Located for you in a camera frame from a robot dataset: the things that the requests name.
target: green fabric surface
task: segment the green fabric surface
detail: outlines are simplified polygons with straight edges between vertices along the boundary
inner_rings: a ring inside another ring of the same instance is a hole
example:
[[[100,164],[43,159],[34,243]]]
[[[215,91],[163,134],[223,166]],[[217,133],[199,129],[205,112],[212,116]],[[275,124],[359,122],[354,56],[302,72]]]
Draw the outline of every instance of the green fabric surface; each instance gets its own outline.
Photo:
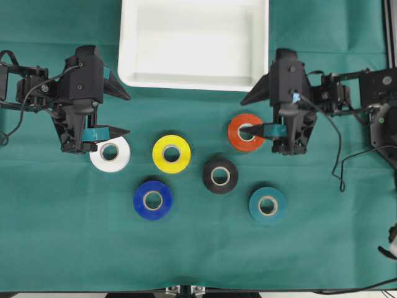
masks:
[[[77,46],[91,43],[116,73],[119,0],[1,3],[0,49],[12,50],[21,65],[48,67],[53,76]],[[271,58],[278,47],[296,49],[308,71],[385,68],[381,1],[270,1]],[[9,100],[16,81],[9,80]],[[358,85],[351,86],[358,106]],[[88,155],[62,153],[46,113],[26,114],[0,148],[0,291],[351,288],[396,276],[396,263],[377,252],[396,219],[393,170],[379,155],[347,163],[341,194],[330,174],[337,135],[321,115],[306,155],[273,154],[270,141],[246,154],[228,143],[228,122],[243,112],[270,122],[268,102],[241,107],[244,93],[126,89],[132,101],[106,96],[99,108],[99,124],[132,131],[132,158],[119,173],[96,170]],[[18,116],[0,111],[0,128],[9,131]],[[368,129],[353,117],[334,120],[343,156],[368,147]],[[190,165],[175,175],[151,159],[167,132],[192,149]],[[216,153],[239,170],[236,189],[225,196],[210,193],[201,179]],[[132,204],[150,176],[174,195],[169,215],[157,222],[139,217]],[[259,186],[287,197],[287,216],[274,227],[249,215]]]

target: electrical tape roll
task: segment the electrical tape roll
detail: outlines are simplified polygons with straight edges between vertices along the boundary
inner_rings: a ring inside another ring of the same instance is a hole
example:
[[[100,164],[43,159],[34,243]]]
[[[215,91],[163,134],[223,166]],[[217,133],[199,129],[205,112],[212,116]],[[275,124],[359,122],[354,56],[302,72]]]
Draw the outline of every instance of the electrical tape roll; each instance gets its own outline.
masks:
[[[240,135],[240,129],[260,124],[263,124],[262,120],[255,115],[241,114],[236,116],[229,124],[228,138],[230,144],[242,152],[257,150],[265,142],[265,139],[253,136],[250,140],[245,140]]]
[[[121,171],[130,161],[130,146],[123,137],[113,138],[106,142],[100,142],[97,146],[98,150],[90,152],[89,158],[92,164],[103,172],[114,173]],[[104,150],[109,146],[114,146],[117,150],[116,157],[112,160],[107,160],[104,156]]]
[[[270,200],[273,203],[272,210],[264,212],[261,203]],[[254,220],[263,225],[275,225],[279,223],[287,211],[287,200],[276,188],[263,187],[257,189],[249,199],[249,213]]]
[[[176,148],[179,157],[176,161],[168,161],[164,157],[165,151],[170,148]],[[154,164],[163,172],[176,174],[183,171],[190,162],[191,151],[189,144],[180,136],[166,135],[160,138],[153,147],[152,157]]]
[[[161,198],[160,206],[155,209],[148,207],[148,194],[157,192]],[[166,216],[172,207],[172,194],[168,186],[159,181],[148,181],[136,189],[133,198],[134,209],[147,220],[159,220]]]
[[[227,173],[224,183],[217,183],[213,177],[217,169],[222,169]],[[208,161],[203,170],[203,182],[205,187],[214,194],[227,194],[231,192],[238,182],[238,170],[236,166],[224,158],[214,158]]]

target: white plastic bin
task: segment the white plastic bin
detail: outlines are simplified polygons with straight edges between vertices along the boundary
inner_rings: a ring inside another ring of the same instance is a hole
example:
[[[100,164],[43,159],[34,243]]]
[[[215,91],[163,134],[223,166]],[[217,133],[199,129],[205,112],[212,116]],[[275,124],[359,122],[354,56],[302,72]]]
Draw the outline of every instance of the white plastic bin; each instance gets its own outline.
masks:
[[[269,0],[123,0],[129,86],[249,91],[267,73]]]

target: white tape roll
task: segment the white tape roll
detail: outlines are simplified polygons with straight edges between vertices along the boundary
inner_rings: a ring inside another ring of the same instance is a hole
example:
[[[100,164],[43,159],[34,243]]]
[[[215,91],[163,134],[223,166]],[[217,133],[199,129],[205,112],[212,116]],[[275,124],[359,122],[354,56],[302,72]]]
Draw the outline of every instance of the white tape roll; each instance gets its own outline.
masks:
[[[97,146],[98,150],[90,152],[89,157],[92,164],[103,172],[114,173],[121,171],[130,161],[130,146],[123,137],[98,143]],[[104,151],[109,146],[114,146],[117,151],[116,157],[112,160],[107,160],[104,156]]]

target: wire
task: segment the wire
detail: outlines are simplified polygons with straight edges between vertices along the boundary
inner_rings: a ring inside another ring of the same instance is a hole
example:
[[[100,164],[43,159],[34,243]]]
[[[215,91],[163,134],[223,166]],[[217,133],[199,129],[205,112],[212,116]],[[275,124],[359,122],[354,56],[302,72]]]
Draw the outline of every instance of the wire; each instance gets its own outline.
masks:
[[[391,298],[396,298],[395,296],[391,295],[388,291],[385,291]]]
[[[361,288],[358,288],[358,289],[351,289],[351,290],[344,290],[344,291],[331,291],[331,292],[318,291],[318,292],[314,292],[314,293],[315,294],[319,294],[319,295],[350,294],[350,293],[357,293],[357,292],[362,292],[362,291],[376,289],[378,287],[384,286],[385,284],[391,284],[392,282],[397,282],[397,278],[388,279],[387,281],[378,282],[377,284],[373,284],[373,285],[368,286],[368,287],[361,287]]]
[[[370,123],[367,123],[363,119],[360,118],[359,112],[355,109],[353,109],[352,104],[349,101],[345,101],[347,107],[349,108],[349,111],[351,111],[353,117],[363,126],[369,126]]]
[[[8,65],[9,65],[8,63],[5,63],[5,62],[2,61],[2,57],[3,57],[5,54],[7,54],[8,57],[10,57],[10,60],[11,60],[11,62],[12,62],[12,64],[13,64],[14,66],[19,66],[19,63],[18,63],[18,61],[17,61],[17,57],[15,57],[14,53],[12,53],[10,50],[4,50],[4,51],[1,51],[1,52],[0,52],[0,64],[5,65],[5,66],[8,66]]]
[[[346,162],[349,158],[353,158],[353,157],[356,157],[356,156],[359,156],[359,155],[363,155],[363,154],[366,154],[366,153],[369,153],[369,152],[372,152],[372,151],[376,151],[376,150],[379,150],[379,149],[385,149],[385,148],[394,148],[394,149],[397,149],[397,146],[393,146],[393,145],[379,146],[379,147],[367,149],[367,150],[364,150],[364,151],[361,151],[361,152],[358,152],[358,153],[354,153],[354,154],[351,154],[351,155],[345,157],[345,158],[342,160],[342,163],[341,163],[341,184],[340,184],[340,186],[339,186],[339,190],[340,190],[341,192],[344,192],[344,191],[345,191],[345,186],[346,186],[346,185],[345,185],[345,182],[344,182],[344,180],[343,180],[343,171],[344,171],[344,164],[345,164],[345,162]]]
[[[36,86],[32,87],[32,88],[28,91],[28,93],[25,95],[24,100],[22,101],[22,104],[20,105],[20,116],[19,116],[18,124],[17,124],[17,125],[14,127],[14,129],[12,129],[9,133],[0,132],[0,134],[4,135],[4,138],[0,141],[0,145],[1,145],[1,146],[6,146],[6,145],[8,144],[9,137],[10,137],[12,134],[14,134],[14,133],[19,129],[19,127],[22,125],[22,121],[23,121],[23,119],[24,119],[25,105],[26,105],[27,98],[29,97],[30,93],[32,93],[34,90],[36,90],[37,88],[39,88],[41,85],[48,84],[48,83],[51,82],[51,81],[54,81],[54,80],[56,80],[56,79],[58,79],[58,78],[61,78],[61,77],[64,76],[67,72],[69,72],[69,71],[71,71],[71,70],[73,70],[73,69],[75,69],[75,68],[79,68],[79,67],[80,67],[80,66],[78,66],[78,65],[71,66],[71,67],[65,69],[62,73],[60,73],[60,74],[58,74],[58,75],[56,75],[56,76],[53,76],[52,78],[49,78],[49,79],[47,79],[47,80],[41,82],[40,84],[37,84]]]
[[[43,111],[49,113],[51,115],[51,118],[54,118],[54,119],[59,119],[60,118],[60,116],[57,113],[51,111],[50,109],[43,109]]]
[[[309,99],[307,99],[305,96],[300,95],[300,98],[307,104],[309,104],[311,107],[314,107],[317,111],[319,111],[320,113],[322,113],[322,115],[324,115],[324,117],[329,121],[329,123],[332,125],[332,127],[335,129],[338,139],[339,139],[339,145],[337,148],[337,154],[336,154],[336,159],[335,159],[335,164],[334,167],[332,168],[332,175],[337,178],[338,180],[340,180],[341,185],[345,185],[345,182],[342,179],[342,176],[338,176],[337,174],[335,174],[335,170],[337,168],[337,165],[339,163],[339,158],[341,157],[341,151],[342,151],[342,135],[341,132],[339,131],[339,129],[336,127],[336,124],[334,123],[334,121],[332,121],[332,119],[330,118],[330,116],[328,116],[325,111],[322,110],[322,108],[318,107],[317,105],[313,104]]]

